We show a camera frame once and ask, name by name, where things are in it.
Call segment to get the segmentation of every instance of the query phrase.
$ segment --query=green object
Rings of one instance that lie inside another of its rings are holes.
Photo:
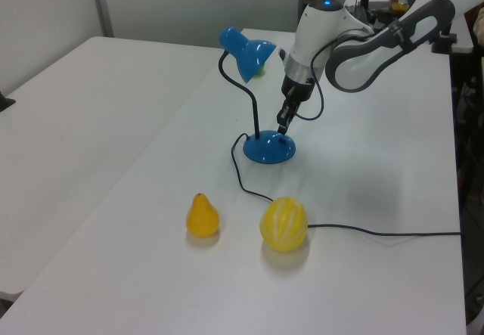
[[[259,69],[259,70],[257,70],[256,75],[257,75],[257,76],[262,75],[262,71],[263,71],[263,70],[264,70],[264,66],[262,65],[262,66],[260,67],[260,69]]]

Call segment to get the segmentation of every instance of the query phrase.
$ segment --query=yellow lemon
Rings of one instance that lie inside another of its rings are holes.
[[[260,221],[260,233],[265,242],[279,252],[297,248],[307,231],[306,211],[293,197],[274,200]]]
[[[195,195],[187,215],[187,229],[196,237],[209,237],[219,229],[217,210],[202,193]]]

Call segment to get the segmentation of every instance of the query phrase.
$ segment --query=lamp shade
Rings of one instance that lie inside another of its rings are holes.
[[[249,40],[234,27],[223,29],[219,42],[237,60],[239,74],[245,83],[259,72],[275,49],[275,44],[264,40]]]

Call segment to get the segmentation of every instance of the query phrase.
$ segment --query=blue desk lamp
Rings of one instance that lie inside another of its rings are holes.
[[[275,44],[263,40],[249,40],[234,27],[220,33],[220,45],[225,49],[219,60],[219,71],[231,84],[242,89],[252,99],[255,133],[244,143],[244,153],[257,163],[282,163],[296,152],[292,138],[277,131],[259,131],[257,100],[254,94],[243,85],[235,82],[223,70],[223,61],[228,54],[237,60],[239,74],[245,83],[249,82],[263,67],[275,49]]]

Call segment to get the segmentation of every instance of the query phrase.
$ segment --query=yellow pear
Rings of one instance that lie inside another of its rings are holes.
[[[195,195],[187,215],[187,229],[196,237],[209,237],[219,229],[217,209],[202,193]]]

